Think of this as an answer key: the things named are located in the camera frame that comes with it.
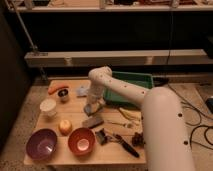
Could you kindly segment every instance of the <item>cup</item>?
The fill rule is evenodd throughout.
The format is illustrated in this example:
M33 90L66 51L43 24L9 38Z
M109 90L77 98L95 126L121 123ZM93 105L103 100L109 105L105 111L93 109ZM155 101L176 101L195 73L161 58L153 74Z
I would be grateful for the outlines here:
M40 104L40 110L48 117L53 117L56 114L56 101L54 99L45 99Z

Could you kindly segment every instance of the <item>green tray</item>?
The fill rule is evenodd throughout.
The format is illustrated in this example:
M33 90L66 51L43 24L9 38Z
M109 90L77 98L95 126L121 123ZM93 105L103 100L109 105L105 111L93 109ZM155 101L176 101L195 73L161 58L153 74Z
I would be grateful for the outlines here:
M153 78L151 74L142 74L142 73L132 73L132 72L117 72L113 71L113 78L123 80L135 85L146 87L151 89L154 87ZM112 92L109 89L106 89L104 92L104 100L107 104L110 105L119 105L119 106L132 106L133 104L129 102L124 97L118 95L115 92Z

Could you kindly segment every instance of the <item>cable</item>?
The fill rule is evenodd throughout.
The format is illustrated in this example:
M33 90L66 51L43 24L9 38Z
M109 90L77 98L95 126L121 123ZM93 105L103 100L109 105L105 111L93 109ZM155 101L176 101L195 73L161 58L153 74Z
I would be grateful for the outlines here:
M190 146L191 146L191 148L192 148L192 143L194 143L194 144L200 145L200 146L202 146L202 147L204 147L204 148L206 148L206 149L213 150L213 148L211 148L211 147L209 147L209 146L207 146L207 145L204 145L204 144L202 144L202 143L199 143L199 142L197 142L197 141L193 141L193 140L192 140L193 134L194 134L194 132L195 132L198 128L206 128L205 131L204 131L204 133L203 133L204 139L206 140L206 142L207 142L209 145L213 146L213 142L211 142L211 141L209 140L208 136L207 136L208 131L209 131L209 130L213 130L213 126L200 125L201 122L202 122L202 116L205 117L205 118L207 118L207 119L210 119L210 120L213 120L213 118L208 117L206 114L204 114L202 111L200 111L200 110L199 110L198 108L196 108L194 105L192 105L188 100L186 100L183 96L181 96L174 88L172 88L171 85L168 84L168 87L169 87L172 91L174 91L175 94L176 94L178 97L180 97L180 98L183 100L183 101L181 102L182 104L187 105L187 106L183 106L183 108L192 109L192 110L196 111L197 114L199 115L199 122L198 122L197 124L187 123L187 124L190 125L190 126L196 126L196 125L198 125L198 126L196 126L195 128L193 128L193 130L192 130L192 132L191 132L191 134L190 134L190 139L189 139L189 141L190 141Z
M166 70L167 70L167 66L169 64L169 60L171 57L171 48L172 48L172 42L173 42L173 34L174 34L174 16L173 16L173 10L171 8L170 10L170 33L169 33L169 54L166 58L166 62L164 65L164 78L166 78Z
M211 147L209 147L209 146L206 146L206 145L204 145L204 144L201 144L201 143L199 143L199 142L197 142L197 141L192 141L193 134L194 134L194 132L195 132L198 128L206 128L205 131L204 131L204 134L203 134L203 135L204 135L204 138L205 138L206 142L207 142L209 145L213 145L213 142L210 142L209 139L208 139L208 137L207 137L207 132L208 132L210 129L213 130L213 126L199 125L199 126L195 127L195 128L192 130L192 132L191 132L190 139L189 139L191 148L192 148L192 143L195 143L195 144L200 145L200 146L202 146L202 147L204 147L204 148L207 148L207 149L209 149L209 150L213 150L213 148L211 148Z
M189 125L189 126L198 126L198 125L200 125L202 123L202 116L201 116L199 111L197 111L196 109L194 109L191 106L183 106L183 108L194 110L197 113L198 117L199 117L199 121L197 123L194 124L194 123L186 122L187 125Z
M187 105L191 106L192 108L194 108L197 112L199 112L203 117L209 119L209 120L212 120L213 121L213 118L207 116L206 114L204 114L202 111L200 111L200 109L198 109L197 107L195 107L192 103L190 103L187 99L185 99L183 96L181 96L174 88L171 87L170 84L167 84L168 87L175 92L175 94L180 97L183 101L186 102Z

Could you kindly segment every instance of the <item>spoon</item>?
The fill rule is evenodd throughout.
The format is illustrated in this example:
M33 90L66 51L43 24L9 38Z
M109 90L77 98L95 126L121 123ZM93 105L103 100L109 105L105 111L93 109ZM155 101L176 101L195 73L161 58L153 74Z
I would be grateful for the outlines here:
M120 122L109 121L109 120L107 120L107 123L121 125L121 126L123 126L125 128L132 128L133 127L132 123L120 123Z

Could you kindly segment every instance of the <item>small bowl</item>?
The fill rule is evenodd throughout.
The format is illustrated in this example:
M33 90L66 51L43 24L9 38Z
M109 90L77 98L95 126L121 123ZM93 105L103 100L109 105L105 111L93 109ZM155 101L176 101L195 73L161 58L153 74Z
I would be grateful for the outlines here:
M90 153L95 144L95 135L88 128L78 128L68 139L68 146L73 154L81 156Z
M55 151L57 135L51 129L40 129L33 133L26 145L27 155L33 160L49 158Z

